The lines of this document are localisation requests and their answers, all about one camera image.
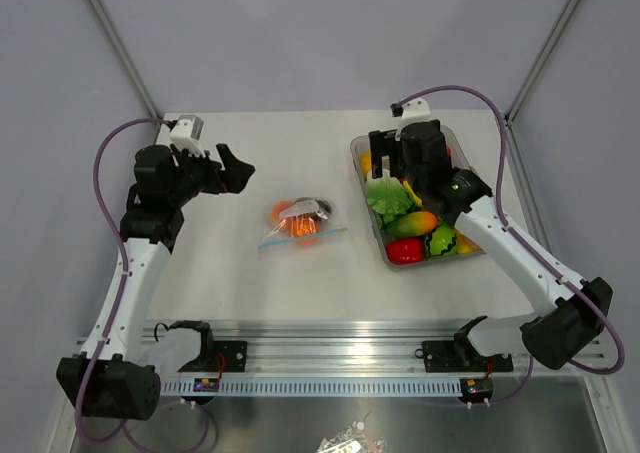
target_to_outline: gray wall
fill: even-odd
[[[164,111],[286,111],[384,108],[444,83],[506,109],[565,0],[104,1]]]
[[[0,0],[0,449],[43,451],[61,390],[55,369],[87,334],[115,245],[93,198],[101,139],[144,116],[83,0]],[[115,142],[104,189],[117,214],[135,148]]]
[[[516,120],[558,255],[615,290],[611,318],[626,340],[615,377],[640,438],[640,3],[586,0]]]

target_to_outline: toy fruit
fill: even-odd
[[[409,197],[411,198],[411,200],[420,208],[422,208],[422,200],[418,197],[418,195],[416,195],[413,192],[413,189],[411,188],[411,185],[409,184],[409,182],[407,180],[402,181],[402,186],[404,186],[404,189],[407,190],[407,193],[409,193]]]
[[[290,201],[279,201],[275,205],[271,207],[271,211],[269,212],[269,224],[273,227],[279,226],[280,223],[284,222],[281,228],[287,228],[289,226],[289,222],[291,218],[287,218],[286,220],[280,220],[280,213],[293,205]]]
[[[295,216],[291,220],[291,237],[299,238],[302,236],[315,235],[318,233],[318,222],[313,218],[304,216]],[[307,240],[296,241],[298,246],[309,246],[316,242],[317,238],[309,238]]]
[[[458,253],[458,237],[453,228],[441,224],[425,237],[424,247],[431,258],[454,256]]]
[[[385,226],[384,231],[396,238],[421,236],[432,231],[438,224],[438,219],[428,211],[414,211],[401,216]]]
[[[360,155],[360,171],[364,179],[367,179],[367,175],[371,171],[371,152],[367,151]]]
[[[468,253],[473,253],[474,251],[478,251],[478,245],[476,245],[469,238],[464,236],[462,233],[456,230],[456,236],[458,237],[458,254],[466,255]]]
[[[386,248],[387,258],[396,265],[408,265],[422,261],[422,242],[417,238],[404,238],[389,243]]]
[[[389,170],[382,170],[382,177],[367,182],[366,198],[367,205],[380,215],[385,224],[415,208],[407,190],[390,175]]]

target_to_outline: metal floor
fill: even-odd
[[[506,396],[515,385],[513,379],[497,379],[496,396]],[[363,419],[368,435],[384,437],[394,453],[606,451],[580,379],[534,378],[521,397],[505,406],[467,411],[451,407],[455,404],[451,399],[221,397],[207,405],[216,431],[198,451],[313,453],[322,438]],[[132,422],[131,429],[149,450],[179,452],[198,441],[203,421],[197,410],[175,405],[146,423]],[[113,420],[87,420],[95,435],[108,433],[113,425]],[[120,435],[98,447],[76,439],[71,451],[137,450]]]

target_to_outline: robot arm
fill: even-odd
[[[382,158],[391,174],[405,178],[426,209],[473,240],[514,280],[533,306],[524,317],[479,317],[454,336],[454,350],[465,362],[477,357],[528,351],[540,363],[559,369],[596,338],[604,326],[564,283],[580,285],[606,315],[612,290],[601,278],[586,282],[563,265],[506,215],[492,191],[474,172],[454,168],[447,154],[440,122],[430,120],[426,101],[414,101],[394,112],[401,115],[396,131],[369,133],[372,174],[380,177]],[[525,240],[527,246],[517,238]],[[560,279],[540,260],[554,266]]]
[[[152,145],[136,153],[136,183],[129,190],[120,222],[127,268],[119,255],[89,338],[78,356],[60,361],[56,372],[67,397],[76,405],[85,372],[90,361],[95,361],[82,405],[77,405],[84,416],[146,420],[158,404],[162,375],[175,373],[195,358],[215,355],[210,351],[211,330],[195,322],[171,325],[160,342],[143,355],[140,351],[153,292],[184,223],[181,208],[199,193],[240,193],[255,171],[224,144],[216,145],[222,164],[211,160],[198,141],[202,126],[198,117],[181,116],[170,123],[171,147]],[[123,275],[126,283],[118,295]],[[111,331],[103,338],[110,318]]]

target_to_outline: clear plastic container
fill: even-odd
[[[456,136],[453,134],[453,131],[451,131],[451,129],[447,128],[446,126],[442,125],[441,126],[441,131],[444,134],[444,138],[445,141],[447,142],[447,145],[451,148],[451,163],[453,166],[458,167],[458,168],[464,168],[464,169],[469,169],[473,171],[473,167],[469,164],[469,162],[467,161],[467,158],[464,156],[464,153],[462,151],[462,149],[460,148],[460,144],[458,143],[458,140],[456,139]],[[358,136],[357,138],[355,138],[352,142],[351,142],[351,156],[353,157],[353,165],[356,169],[356,173],[358,175],[358,180],[360,183],[360,190],[362,191],[362,201],[366,202],[366,191],[367,191],[367,185],[366,185],[366,181],[364,179],[364,176],[362,174],[362,169],[360,168],[360,157],[366,153],[367,151],[369,151],[369,137],[367,135],[363,135],[363,136]],[[382,259],[384,260],[384,262],[387,264],[387,266],[389,268],[391,268],[392,270],[404,270],[406,268],[415,268],[415,267],[420,267],[420,266],[428,266],[428,265],[433,265],[433,264],[438,264],[438,263],[442,263],[444,261],[455,261],[455,260],[459,260],[462,258],[467,258],[470,256],[476,256],[478,254],[482,254],[484,253],[482,250],[476,250],[473,251],[471,253],[465,253],[465,254],[457,254],[455,256],[449,256],[449,257],[445,257],[445,258],[438,258],[438,259],[424,259],[420,262],[417,263],[410,263],[407,265],[398,265],[393,263],[389,257],[387,256],[387,251],[385,249],[385,247],[391,243],[392,241],[394,241],[394,238],[391,237],[389,234],[385,233],[384,231],[380,231],[380,229],[378,228],[378,224],[376,222],[376,217],[375,214],[373,212],[373,210],[367,206],[367,210],[369,211],[369,218],[371,220],[371,226],[372,226],[372,230],[373,230],[373,234],[376,237],[376,241],[378,243],[378,248],[380,248],[380,254],[382,255]]]

